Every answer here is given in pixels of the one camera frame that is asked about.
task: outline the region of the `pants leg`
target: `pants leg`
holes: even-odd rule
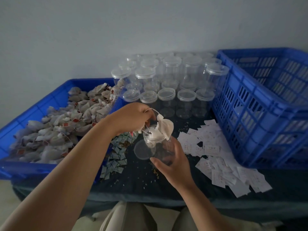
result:
[[[198,231],[197,226],[195,225],[195,222],[193,221],[193,218],[187,207],[185,207],[179,213],[172,227],[172,231],[186,231],[186,230]]]
[[[157,231],[157,224],[141,203],[120,201],[104,220],[100,231]]]

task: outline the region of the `person's right arm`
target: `person's right arm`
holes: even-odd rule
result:
[[[191,176],[189,162],[181,144],[173,137],[175,158],[171,166],[151,157],[152,163],[167,178],[184,199],[199,231],[233,230],[206,196],[199,190]]]

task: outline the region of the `floor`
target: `floor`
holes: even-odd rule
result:
[[[0,180],[0,226],[4,223],[6,218],[13,212],[13,210],[19,205],[19,200],[14,194],[11,184],[9,181]],[[170,210],[170,209],[160,209],[148,207],[148,210],[152,214],[153,218],[157,223],[158,231],[171,231],[173,223],[177,218],[179,212]],[[93,222],[87,217],[82,217],[76,221],[75,226],[73,227],[73,231],[98,231],[105,217],[108,215],[110,210],[99,212],[93,215],[96,217],[96,221]],[[260,225],[248,222],[233,219],[230,217],[226,217],[229,222],[235,227],[235,230],[238,231],[258,231],[263,230]]]

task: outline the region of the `wall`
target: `wall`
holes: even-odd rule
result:
[[[0,127],[125,54],[308,50],[308,0],[0,0]]]

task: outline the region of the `pile of tea bags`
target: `pile of tea bags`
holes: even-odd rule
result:
[[[245,168],[237,163],[215,120],[205,120],[204,123],[198,130],[180,132],[178,141],[186,154],[200,157],[196,168],[212,180],[213,185],[222,188],[229,186],[236,197],[250,193],[249,186],[256,193],[272,189],[258,170]]]
[[[119,136],[116,136],[112,141],[112,152],[106,156],[108,160],[106,166],[102,167],[100,178],[107,180],[110,178],[110,174],[114,172],[122,173],[123,166],[127,165],[126,148],[131,145],[138,137],[138,133],[134,136],[129,132],[125,132]]]
[[[6,160],[58,164],[78,143],[77,136],[84,136],[109,114],[122,88],[121,80],[114,87],[104,83],[88,93],[72,87],[66,107],[50,106],[41,122],[30,120],[15,134]]]

